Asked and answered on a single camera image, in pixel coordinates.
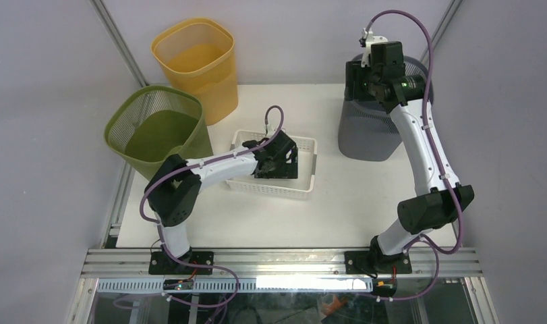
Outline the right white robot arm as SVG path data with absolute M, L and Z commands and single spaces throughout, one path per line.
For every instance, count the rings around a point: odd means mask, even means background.
M 399 131 L 411 165 L 415 197 L 400 202 L 398 219 L 373 237 L 358 267 L 385 273 L 419 238 L 456 221 L 474 198 L 443 151 L 432 118 L 427 72 L 408 74 L 399 41 L 366 40 L 361 59 L 349 61 L 345 100 L 378 103 Z

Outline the grey mesh waste bin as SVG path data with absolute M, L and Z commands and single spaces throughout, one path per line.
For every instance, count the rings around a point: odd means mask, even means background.
M 351 159 L 381 162 L 387 160 L 402 143 L 401 135 L 389 110 L 355 86 L 362 84 L 359 73 L 362 55 L 345 64 L 345 92 L 338 131 L 339 150 Z

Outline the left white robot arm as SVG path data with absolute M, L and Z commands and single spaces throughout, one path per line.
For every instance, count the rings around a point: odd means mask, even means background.
M 298 148 L 284 132 L 272 138 L 248 140 L 223 153 L 201 159 L 166 158 L 144 190 L 140 212 L 150 207 L 166 254 L 164 265 L 174 274 L 190 266 L 191 245 L 186 221 L 198 195 L 222 181 L 240 176 L 258 179 L 298 177 Z

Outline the white perforated plastic basket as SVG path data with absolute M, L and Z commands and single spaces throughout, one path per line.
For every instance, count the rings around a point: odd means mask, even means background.
M 318 143 L 313 138 L 294 135 L 291 138 L 297 145 L 297 178 L 258 179 L 245 175 L 229 179 L 226 184 L 230 189 L 240 192 L 307 199 L 314 188 Z

